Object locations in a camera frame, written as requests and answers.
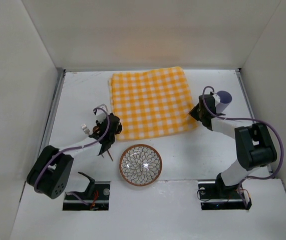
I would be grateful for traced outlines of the floral patterned bowl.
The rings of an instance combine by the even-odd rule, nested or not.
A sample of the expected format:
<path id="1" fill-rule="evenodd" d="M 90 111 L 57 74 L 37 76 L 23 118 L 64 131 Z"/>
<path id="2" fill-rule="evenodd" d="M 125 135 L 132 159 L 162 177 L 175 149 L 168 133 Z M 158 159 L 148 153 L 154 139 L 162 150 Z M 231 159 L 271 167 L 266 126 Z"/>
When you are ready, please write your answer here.
<path id="1" fill-rule="evenodd" d="M 162 172 L 161 156 L 149 145 L 132 145 L 120 157 L 119 172 L 121 177 L 133 186 L 148 186 L 154 183 Z"/>

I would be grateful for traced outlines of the yellow white checkered cloth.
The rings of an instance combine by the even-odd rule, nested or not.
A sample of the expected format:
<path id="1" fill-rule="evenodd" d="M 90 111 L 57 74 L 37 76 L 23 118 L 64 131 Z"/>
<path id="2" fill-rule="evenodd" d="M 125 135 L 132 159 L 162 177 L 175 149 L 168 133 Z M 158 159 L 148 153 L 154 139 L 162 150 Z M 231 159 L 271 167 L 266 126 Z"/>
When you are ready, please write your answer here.
<path id="1" fill-rule="evenodd" d="M 197 128 L 189 115 L 193 100 L 181 67 L 114 73 L 111 110 L 122 124 L 119 141 L 164 137 Z"/>

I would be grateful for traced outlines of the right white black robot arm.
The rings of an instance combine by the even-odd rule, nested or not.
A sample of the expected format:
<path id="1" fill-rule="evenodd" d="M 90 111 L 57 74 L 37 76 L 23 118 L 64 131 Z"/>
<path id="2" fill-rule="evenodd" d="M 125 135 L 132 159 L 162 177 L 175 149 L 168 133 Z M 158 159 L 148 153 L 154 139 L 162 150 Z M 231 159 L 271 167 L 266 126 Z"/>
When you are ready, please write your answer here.
<path id="1" fill-rule="evenodd" d="M 189 115 L 208 130 L 235 140 L 236 160 L 215 180 L 216 191 L 222 198 L 240 187 L 257 168 L 275 162 L 277 153 L 269 132 L 275 134 L 275 129 L 261 120 L 223 117 L 216 111 L 218 97 L 214 92 L 200 95 Z"/>

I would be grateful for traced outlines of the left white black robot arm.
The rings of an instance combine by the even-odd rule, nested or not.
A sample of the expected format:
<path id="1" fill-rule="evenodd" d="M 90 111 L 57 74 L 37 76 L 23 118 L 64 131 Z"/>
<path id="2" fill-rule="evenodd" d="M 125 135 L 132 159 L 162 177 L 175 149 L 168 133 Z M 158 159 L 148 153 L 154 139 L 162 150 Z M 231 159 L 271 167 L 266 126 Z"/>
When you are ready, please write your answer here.
<path id="1" fill-rule="evenodd" d="M 93 133 L 77 145 L 65 149 L 46 146 L 30 170 L 27 183 L 34 187 L 35 192 L 56 199 L 68 186 L 74 162 L 70 153 L 86 151 L 91 156 L 100 156 L 110 149 L 121 131 L 120 119 L 111 113 L 103 121 L 96 121 Z"/>

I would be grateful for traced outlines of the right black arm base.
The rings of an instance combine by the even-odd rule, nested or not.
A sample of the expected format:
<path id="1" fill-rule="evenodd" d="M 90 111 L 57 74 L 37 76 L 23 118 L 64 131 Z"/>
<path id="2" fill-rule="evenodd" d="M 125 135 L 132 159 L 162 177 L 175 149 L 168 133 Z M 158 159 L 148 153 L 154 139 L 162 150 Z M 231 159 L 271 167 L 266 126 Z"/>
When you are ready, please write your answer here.
<path id="1" fill-rule="evenodd" d="M 222 193 L 217 189 L 215 180 L 198 182 L 197 198 L 204 210 L 250 210 L 252 200 L 248 190 L 233 186 Z"/>

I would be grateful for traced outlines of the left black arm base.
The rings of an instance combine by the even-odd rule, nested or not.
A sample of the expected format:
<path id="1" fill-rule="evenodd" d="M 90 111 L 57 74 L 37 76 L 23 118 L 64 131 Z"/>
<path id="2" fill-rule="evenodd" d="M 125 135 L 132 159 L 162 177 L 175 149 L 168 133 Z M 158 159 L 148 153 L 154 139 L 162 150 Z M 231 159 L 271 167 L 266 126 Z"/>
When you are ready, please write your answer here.
<path id="1" fill-rule="evenodd" d="M 83 172 L 70 176 L 64 192 L 63 211 L 107 211 L 111 183 L 95 181 Z"/>

